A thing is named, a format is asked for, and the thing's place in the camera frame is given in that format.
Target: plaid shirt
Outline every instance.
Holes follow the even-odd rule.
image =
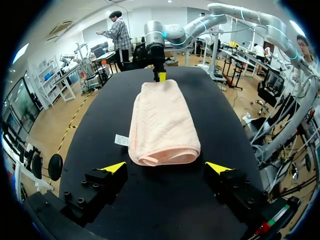
[[[113,39],[114,50],[128,50],[132,47],[128,29],[122,16],[114,22],[109,31],[103,32],[102,35]]]

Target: white shelving unit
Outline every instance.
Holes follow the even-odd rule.
[[[48,106],[53,106],[55,100],[60,95],[58,87],[54,84],[59,79],[59,65],[56,56],[49,60],[49,63],[44,66],[43,69],[39,70],[34,67],[36,76],[35,83],[41,96],[47,101]],[[45,80],[45,76],[51,74],[51,77]]]

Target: ceiling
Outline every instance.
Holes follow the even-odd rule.
[[[216,2],[230,5],[235,4],[234,0],[172,0],[172,3],[168,3],[168,0],[55,0],[36,18],[28,33],[21,40],[21,47],[26,43],[29,43],[29,47],[25,54],[12,66],[12,69],[16,70],[16,74],[24,71],[28,56],[34,53],[39,45],[44,44],[49,32],[62,21],[74,20],[75,24],[58,39],[73,35],[105,19],[107,11],[124,11],[123,8],[125,8],[128,12],[131,12],[135,8],[151,6],[207,9],[208,4]],[[241,4],[242,7],[252,10],[272,14],[281,18],[288,28],[291,27],[289,18],[283,10],[274,4],[273,0],[241,0],[236,4]]]

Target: ceiling light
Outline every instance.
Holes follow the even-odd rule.
[[[304,31],[302,31],[302,29],[298,26],[298,24],[296,24],[294,21],[290,20],[291,25],[293,26],[293,28],[296,30],[296,32],[298,34],[303,35],[304,37],[306,36]]]
[[[26,45],[24,45],[16,54],[15,57],[13,59],[12,64],[14,64],[23,54],[25,54],[27,47],[29,46],[29,43],[27,43]]]

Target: yellow triangle marker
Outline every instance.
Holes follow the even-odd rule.
[[[220,165],[217,165],[217,164],[214,164],[214,163],[211,163],[211,162],[205,162],[205,164],[208,164],[213,170],[215,170],[219,175],[221,172],[224,172],[225,170],[233,170],[231,168],[227,168],[227,167],[224,167],[224,166],[220,166]]]
[[[108,172],[112,172],[112,174],[114,174],[123,164],[127,164],[127,163],[123,161],[115,165],[106,166],[105,168],[101,168],[99,170],[107,170]]]

